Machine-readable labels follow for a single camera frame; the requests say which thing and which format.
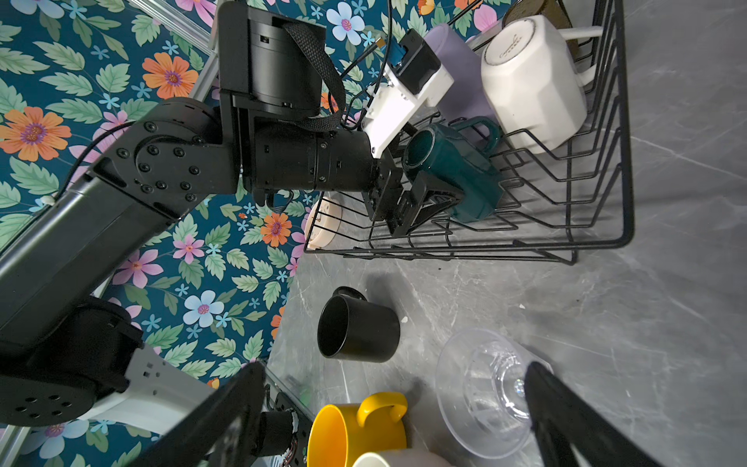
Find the brown textured cup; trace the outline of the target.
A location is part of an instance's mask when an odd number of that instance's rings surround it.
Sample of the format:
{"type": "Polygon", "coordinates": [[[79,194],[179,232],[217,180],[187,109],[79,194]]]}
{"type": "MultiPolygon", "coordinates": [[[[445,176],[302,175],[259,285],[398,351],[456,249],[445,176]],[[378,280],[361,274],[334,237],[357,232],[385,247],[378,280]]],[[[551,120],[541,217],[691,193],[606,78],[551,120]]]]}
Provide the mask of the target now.
{"type": "Polygon", "coordinates": [[[561,1],[517,1],[503,17],[503,31],[484,53],[491,65],[529,64],[531,60],[573,63],[578,59],[578,38],[564,33],[573,25],[561,1]]]}

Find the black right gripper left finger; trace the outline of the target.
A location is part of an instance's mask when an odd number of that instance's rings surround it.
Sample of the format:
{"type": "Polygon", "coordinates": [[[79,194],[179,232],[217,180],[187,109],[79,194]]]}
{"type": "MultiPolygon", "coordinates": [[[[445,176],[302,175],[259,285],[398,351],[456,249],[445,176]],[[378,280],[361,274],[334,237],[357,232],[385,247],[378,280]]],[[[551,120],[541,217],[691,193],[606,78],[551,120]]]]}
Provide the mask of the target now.
{"type": "Polygon", "coordinates": [[[245,366],[131,466],[250,466],[257,458],[266,369],[245,366]]]}

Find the white faceted mug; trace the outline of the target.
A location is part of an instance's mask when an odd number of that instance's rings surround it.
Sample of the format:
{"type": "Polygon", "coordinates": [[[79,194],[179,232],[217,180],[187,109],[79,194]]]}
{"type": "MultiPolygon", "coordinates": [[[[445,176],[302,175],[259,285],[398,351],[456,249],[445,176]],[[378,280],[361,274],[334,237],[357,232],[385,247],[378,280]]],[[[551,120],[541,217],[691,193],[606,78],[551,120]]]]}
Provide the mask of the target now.
{"type": "Polygon", "coordinates": [[[505,26],[484,48],[484,93],[514,148],[552,152],[583,126],[584,87],[595,67],[578,72],[567,42],[602,32],[600,26],[557,29],[536,15],[505,26]]]}

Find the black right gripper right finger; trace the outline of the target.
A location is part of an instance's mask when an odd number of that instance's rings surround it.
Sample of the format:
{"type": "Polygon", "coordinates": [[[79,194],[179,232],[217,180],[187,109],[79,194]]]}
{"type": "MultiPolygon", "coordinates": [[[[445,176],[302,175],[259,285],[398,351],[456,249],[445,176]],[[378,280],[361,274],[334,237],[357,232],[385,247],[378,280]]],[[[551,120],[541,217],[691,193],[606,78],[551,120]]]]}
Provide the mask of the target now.
{"type": "Polygon", "coordinates": [[[524,378],[531,429],[546,466],[657,466],[650,457],[543,364],[533,361],[524,378]]]}

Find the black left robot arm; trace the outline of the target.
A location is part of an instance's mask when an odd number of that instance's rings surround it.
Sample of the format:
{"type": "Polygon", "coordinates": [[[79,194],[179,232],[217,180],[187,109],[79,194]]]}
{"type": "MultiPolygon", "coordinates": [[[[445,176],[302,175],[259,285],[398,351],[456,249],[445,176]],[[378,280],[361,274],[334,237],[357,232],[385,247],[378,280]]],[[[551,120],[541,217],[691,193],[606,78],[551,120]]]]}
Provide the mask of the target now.
{"type": "Polygon", "coordinates": [[[165,433],[212,412],[218,391],[159,358],[119,305],[93,292],[205,198],[246,188],[361,192],[394,218],[391,141],[451,76],[415,33],[388,44],[357,128],[325,30],[238,1],[217,12],[220,107],[173,97],[117,140],[1,254],[1,420],[37,427],[104,418],[165,433]]]}

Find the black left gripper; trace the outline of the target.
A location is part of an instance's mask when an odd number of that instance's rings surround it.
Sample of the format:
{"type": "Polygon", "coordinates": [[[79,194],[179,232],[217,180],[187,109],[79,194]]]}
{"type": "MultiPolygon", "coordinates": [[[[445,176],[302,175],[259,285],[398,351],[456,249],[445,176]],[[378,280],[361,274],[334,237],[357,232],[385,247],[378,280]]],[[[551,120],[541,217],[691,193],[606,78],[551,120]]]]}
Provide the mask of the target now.
{"type": "Polygon", "coordinates": [[[426,174],[420,173],[412,190],[402,184],[403,170],[391,157],[381,157],[372,188],[363,194],[369,219],[384,222],[392,237],[406,237],[434,216],[459,205],[464,193],[426,188],[426,174]]]}

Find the yellow mug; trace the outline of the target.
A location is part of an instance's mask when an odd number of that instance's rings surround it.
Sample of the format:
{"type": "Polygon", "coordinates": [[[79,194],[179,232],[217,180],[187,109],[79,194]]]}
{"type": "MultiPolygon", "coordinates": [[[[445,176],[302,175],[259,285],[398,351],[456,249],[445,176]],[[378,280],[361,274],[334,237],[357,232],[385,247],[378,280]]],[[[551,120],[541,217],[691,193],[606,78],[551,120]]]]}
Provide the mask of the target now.
{"type": "Polygon", "coordinates": [[[351,466],[365,453],[406,449],[403,418],[408,408],[400,392],[375,393],[359,404],[325,406],[310,430],[307,466],[351,466]]]}

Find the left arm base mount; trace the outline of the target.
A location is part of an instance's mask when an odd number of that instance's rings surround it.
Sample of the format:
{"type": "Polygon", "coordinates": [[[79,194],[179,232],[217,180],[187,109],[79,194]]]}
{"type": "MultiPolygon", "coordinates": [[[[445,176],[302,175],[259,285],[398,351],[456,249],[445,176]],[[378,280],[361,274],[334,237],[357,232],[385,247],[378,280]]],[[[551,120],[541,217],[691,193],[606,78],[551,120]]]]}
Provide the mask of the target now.
{"type": "Polygon", "coordinates": [[[315,413],[310,392],[290,377],[267,371],[259,454],[253,466],[307,466],[307,446],[315,413]]]}

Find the black mug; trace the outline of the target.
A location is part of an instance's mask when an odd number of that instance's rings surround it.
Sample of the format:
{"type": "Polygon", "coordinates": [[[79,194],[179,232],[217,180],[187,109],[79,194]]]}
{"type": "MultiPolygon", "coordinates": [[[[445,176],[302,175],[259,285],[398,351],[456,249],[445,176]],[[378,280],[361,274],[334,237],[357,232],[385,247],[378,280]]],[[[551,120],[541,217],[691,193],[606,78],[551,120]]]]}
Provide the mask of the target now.
{"type": "Polygon", "coordinates": [[[383,363],[394,356],[400,338],[397,313],[348,286],[333,292],[317,326],[317,346],[328,359],[383,363]]]}

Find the green mug white inside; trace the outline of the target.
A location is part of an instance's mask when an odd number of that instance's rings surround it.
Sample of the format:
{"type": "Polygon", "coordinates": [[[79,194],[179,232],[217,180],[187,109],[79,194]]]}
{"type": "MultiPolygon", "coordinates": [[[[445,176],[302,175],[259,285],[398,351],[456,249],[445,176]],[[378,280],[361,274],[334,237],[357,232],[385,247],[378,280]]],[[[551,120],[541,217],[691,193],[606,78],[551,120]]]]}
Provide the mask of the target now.
{"type": "Polygon", "coordinates": [[[414,181],[421,172],[459,188],[464,198],[451,217],[461,223],[482,221],[498,206],[503,189],[491,156],[503,137],[493,120],[475,117],[450,126],[431,124],[412,137],[402,159],[414,181]]]}

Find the lavender plastic cup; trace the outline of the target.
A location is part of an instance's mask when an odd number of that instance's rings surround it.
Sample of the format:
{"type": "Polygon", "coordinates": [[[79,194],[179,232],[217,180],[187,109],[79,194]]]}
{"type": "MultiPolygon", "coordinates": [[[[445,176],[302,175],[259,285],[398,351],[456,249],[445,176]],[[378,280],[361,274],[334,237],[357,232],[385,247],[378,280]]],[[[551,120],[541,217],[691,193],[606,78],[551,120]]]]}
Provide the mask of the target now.
{"type": "Polygon", "coordinates": [[[480,57],[447,23],[432,28],[425,42],[454,80],[437,105],[444,124],[451,126],[475,117],[486,117],[498,124],[482,87],[480,57]]]}

